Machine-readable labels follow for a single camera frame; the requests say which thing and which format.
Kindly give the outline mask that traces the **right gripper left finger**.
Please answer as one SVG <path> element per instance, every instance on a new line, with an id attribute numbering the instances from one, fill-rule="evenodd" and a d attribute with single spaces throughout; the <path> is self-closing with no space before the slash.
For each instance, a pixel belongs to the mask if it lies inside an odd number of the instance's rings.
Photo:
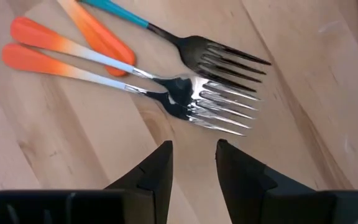
<path id="1" fill-rule="evenodd" d="M 173 184 L 173 143 L 164 141 L 105 189 L 115 194 L 110 224 L 167 224 Z"/>

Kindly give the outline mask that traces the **orange red utensil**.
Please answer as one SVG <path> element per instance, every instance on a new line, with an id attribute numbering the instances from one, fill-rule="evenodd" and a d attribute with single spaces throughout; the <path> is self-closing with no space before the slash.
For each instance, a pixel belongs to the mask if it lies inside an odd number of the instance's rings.
<path id="1" fill-rule="evenodd" d="M 230 87 L 239 88 L 245 91 L 254 92 L 253 88 L 241 85 L 240 83 L 236 83 L 234 81 L 228 80 L 224 77 L 220 77 L 215 75 L 214 72 L 225 73 L 226 75 L 232 75 L 238 78 L 242 78 L 248 81 L 260 83 L 259 79 L 250 77 L 243 73 L 239 73 L 230 68 L 225 67 L 224 65 L 230 65 L 233 67 L 241 68 L 243 70 L 247 70 L 249 72 L 254 72 L 258 74 L 264 74 L 265 72 L 252 68 L 250 66 L 244 65 L 237 61 L 231 60 L 227 57 L 224 57 L 222 54 L 229 54 L 239 58 L 246 59 L 248 61 L 260 63 L 263 65 L 270 65 L 271 63 L 258 58 L 256 56 L 247 54 L 240 50 L 234 49 L 232 47 L 226 46 L 224 44 L 220 44 L 219 42 L 215 42 L 213 40 L 204 38 L 198 35 L 191 35 L 188 37 L 178 37 L 170 32 L 152 24 L 149 21 L 131 13 L 130 11 L 125 10 L 121 6 L 114 4 L 111 0 L 79 0 L 85 4 L 96 7 L 98 9 L 104 10 L 116 16 L 119 16 L 125 20 L 133 22 L 138 26 L 147 29 L 167 41 L 171 42 L 179 51 L 180 58 L 182 62 L 191 70 L 193 70 L 198 75 L 203 78 L 210 79 L 212 81 L 216 81 L 221 84 L 229 85 Z"/>

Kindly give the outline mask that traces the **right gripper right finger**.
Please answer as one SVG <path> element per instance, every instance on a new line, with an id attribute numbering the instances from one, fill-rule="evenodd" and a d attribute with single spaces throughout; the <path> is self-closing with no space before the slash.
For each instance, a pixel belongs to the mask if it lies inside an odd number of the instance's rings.
<path id="1" fill-rule="evenodd" d="M 268 193 L 299 195 L 313 189 L 270 168 L 225 139 L 216 145 L 216 168 L 232 224 L 261 224 Z"/>

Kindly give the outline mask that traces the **orange-handled silver fork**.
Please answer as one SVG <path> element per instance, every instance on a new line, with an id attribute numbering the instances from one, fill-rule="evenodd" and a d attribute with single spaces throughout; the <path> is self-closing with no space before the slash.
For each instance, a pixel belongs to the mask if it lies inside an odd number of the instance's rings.
<path id="1" fill-rule="evenodd" d="M 23 45 L 13 43 L 5 45 L 2 49 L 2 60 L 6 65 L 15 68 L 16 70 L 46 73 L 49 75 L 58 75 L 62 77 L 84 80 L 87 82 L 106 85 L 135 93 L 137 95 L 153 98 L 154 100 L 160 102 L 168 114 L 178 119 L 202 126 L 204 128 L 215 129 L 238 136 L 243 136 L 242 133 L 237 131 L 218 126 L 217 124 L 209 123 L 207 119 L 223 121 L 225 123 L 233 124 L 246 129 L 251 128 L 244 123 L 240 123 L 231 118 L 213 113 L 204 107 L 196 106 L 195 108 L 189 108 L 187 106 L 182 106 L 174 101 L 167 91 L 150 91 L 138 86 L 126 84 L 124 82 L 97 75 L 65 62 L 61 62 L 41 52 L 24 47 Z"/>
<path id="2" fill-rule="evenodd" d="M 29 49 L 38 47 L 76 56 L 131 73 L 141 78 L 152 80 L 163 86 L 174 101 L 189 108 L 199 106 L 208 110 L 230 112 L 231 109 L 223 106 L 224 103 L 227 103 L 251 109 L 250 105 L 227 98 L 222 95 L 223 93 L 241 96 L 248 100 L 258 100 L 252 95 L 241 93 L 228 85 L 207 78 L 184 74 L 165 78 L 148 73 L 132 65 L 82 46 L 27 17 L 17 17 L 13 20 L 11 24 L 11 35 L 18 42 L 17 44 L 23 45 Z"/>
<path id="3" fill-rule="evenodd" d="M 76 0 L 57 0 L 57 2 L 73 20 L 94 51 L 129 65 L 135 65 L 136 57 L 132 49 L 92 16 L 80 3 Z"/>

